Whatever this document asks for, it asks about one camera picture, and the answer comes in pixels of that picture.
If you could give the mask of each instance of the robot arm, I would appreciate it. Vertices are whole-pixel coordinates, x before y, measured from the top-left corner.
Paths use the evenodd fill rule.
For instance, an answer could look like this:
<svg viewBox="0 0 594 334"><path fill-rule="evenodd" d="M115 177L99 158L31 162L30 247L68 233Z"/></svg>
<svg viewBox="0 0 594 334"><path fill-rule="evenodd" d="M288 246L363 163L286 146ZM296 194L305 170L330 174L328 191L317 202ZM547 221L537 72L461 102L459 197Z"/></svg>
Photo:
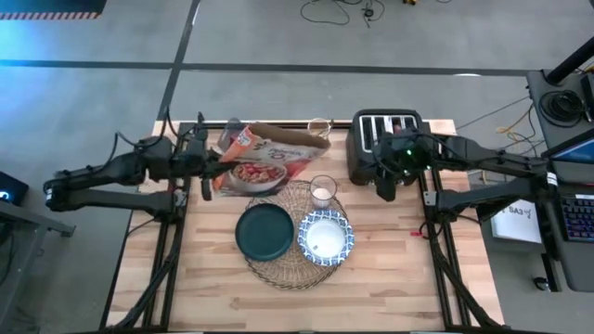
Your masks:
<svg viewBox="0 0 594 334"><path fill-rule="evenodd" d="M104 165L57 172L54 179L44 184L45 204L58 212L98 206L144 210L153 216L170 213L177 201L171 192L125 194L89 189L110 184L138 186L146 176L153 181L197 176L201 178L202 196L211 200L210 180L237 164L219 163L219 155L206 149L208 132L202 121L200 115L193 134L184 138L186 147L178 153L169 138L153 136L141 140L132 152L114 157Z"/></svg>
<svg viewBox="0 0 594 334"><path fill-rule="evenodd" d="M492 204L505 208L517 199L544 200L550 196L547 184L548 161L510 154L504 150L483 148L475 141L456 135L431 135L419 131L386 134L373 148L378 175L378 195L394 200L394 180L417 179L427 170L469 171L483 169L517 177L502 186L457 192L442 190L424 194L425 202L436 213L455 217L465 208Z"/></svg>

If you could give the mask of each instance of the toaster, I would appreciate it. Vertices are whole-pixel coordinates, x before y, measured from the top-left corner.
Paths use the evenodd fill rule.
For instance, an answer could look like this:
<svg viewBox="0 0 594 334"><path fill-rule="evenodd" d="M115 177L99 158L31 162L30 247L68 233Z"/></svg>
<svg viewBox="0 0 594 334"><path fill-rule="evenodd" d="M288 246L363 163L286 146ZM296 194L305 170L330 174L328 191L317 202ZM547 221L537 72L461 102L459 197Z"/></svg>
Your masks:
<svg viewBox="0 0 594 334"><path fill-rule="evenodd" d="M378 168L372 149L386 133L394 134L419 129L421 125L422 120L415 110L363 109L358 111L346 136L346 161L351 182L358 186L375 183L378 187L378 195L393 192L395 197L395 184L401 181L406 184L407 180L391 180L390 175L386 175L385 171Z"/></svg>

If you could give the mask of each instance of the gray floor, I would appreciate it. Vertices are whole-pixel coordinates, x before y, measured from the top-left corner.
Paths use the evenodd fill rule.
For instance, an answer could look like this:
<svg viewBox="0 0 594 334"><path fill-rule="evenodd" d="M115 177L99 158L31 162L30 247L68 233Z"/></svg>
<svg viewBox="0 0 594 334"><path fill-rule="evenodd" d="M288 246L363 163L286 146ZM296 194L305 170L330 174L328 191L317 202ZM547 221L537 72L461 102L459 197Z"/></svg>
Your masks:
<svg viewBox="0 0 594 334"><path fill-rule="evenodd" d="M344 27L303 21L303 2L202 0L185 62L539 69L556 65L594 32L588 0L420 0L417 6L384 0L384 18L371 29L358 7L347 8L352 22ZM172 62L190 3L110 0L95 21L0 21L0 59ZM340 19L324 3L309 14ZM115 130L147 135L169 74L0 67L0 131L8 143L0 147L0 169L32 185L28 208L78 226L71 239L47 240L21 301L44 333L97 328L130 212L50 212L41 185L55 170L101 163ZM401 108L460 125L524 96L522 77L182 71L172 113L176 120L193 120L198 110L211 120L349 119L359 109ZM459 132L487 147L504 146L510 141L496 128L529 105L525 100ZM526 121L516 130L531 134ZM538 255L501 251L487 232L508 325L591 331L594 295L535 290L529 278L542 274Z"/></svg>

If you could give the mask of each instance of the cup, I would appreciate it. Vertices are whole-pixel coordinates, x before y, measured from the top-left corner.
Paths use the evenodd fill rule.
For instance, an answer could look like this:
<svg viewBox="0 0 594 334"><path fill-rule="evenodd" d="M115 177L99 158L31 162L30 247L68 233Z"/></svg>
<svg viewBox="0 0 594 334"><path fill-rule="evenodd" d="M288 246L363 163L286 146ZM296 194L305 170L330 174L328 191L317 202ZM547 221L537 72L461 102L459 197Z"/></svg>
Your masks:
<svg viewBox="0 0 594 334"><path fill-rule="evenodd" d="M330 121L325 119L315 118L307 124L307 131L310 135L321 136L322 138L328 138L331 129Z"/></svg>
<svg viewBox="0 0 594 334"><path fill-rule="evenodd" d="M336 181L327 175L318 175L309 184L312 202L318 209L328 208L337 190L338 185Z"/></svg>

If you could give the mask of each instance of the wooden table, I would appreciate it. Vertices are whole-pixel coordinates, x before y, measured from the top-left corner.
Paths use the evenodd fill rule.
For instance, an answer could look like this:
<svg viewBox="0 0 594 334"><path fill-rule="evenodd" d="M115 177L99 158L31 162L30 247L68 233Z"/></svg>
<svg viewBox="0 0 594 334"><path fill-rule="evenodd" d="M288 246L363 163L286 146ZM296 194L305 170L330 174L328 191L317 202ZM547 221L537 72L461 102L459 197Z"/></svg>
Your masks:
<svg viewBox="0 0 594 334"><path fill-rule="evenodd" d="M451 120L430 123L435 133L455 131ZM160 129L158 122L155 131ZM210 132L212 145L218 135ZM411 236L424 219L419 186L400 186L391 203L377 197L373 186L354 186L347 176L344 139L345 131L334 131L329 137L331 149L299 175L310 180L324 173L339 183L337 198L355 231L355 247L339 270L310 290L283 291L266 285L248 270L235 243L235 225L249 199L214 196L211 202L203 201L200 182L194 180L170 330L443 329L429 243ZM444 188L469 189L465 173L441 172L441 176ZM141 191L165 188L163 182L146 183ZM474 211L464 213L475 216ZM130 228L148 218L135 212ZM480 226L459 219L452 229L465 284L490 316L503 323ZM158 232L159 225L151 223L127 239L108 325L120 321L147 286ZM153 317L157 320L163 290ZM448 295L456 319L449 285Z"/></svg>

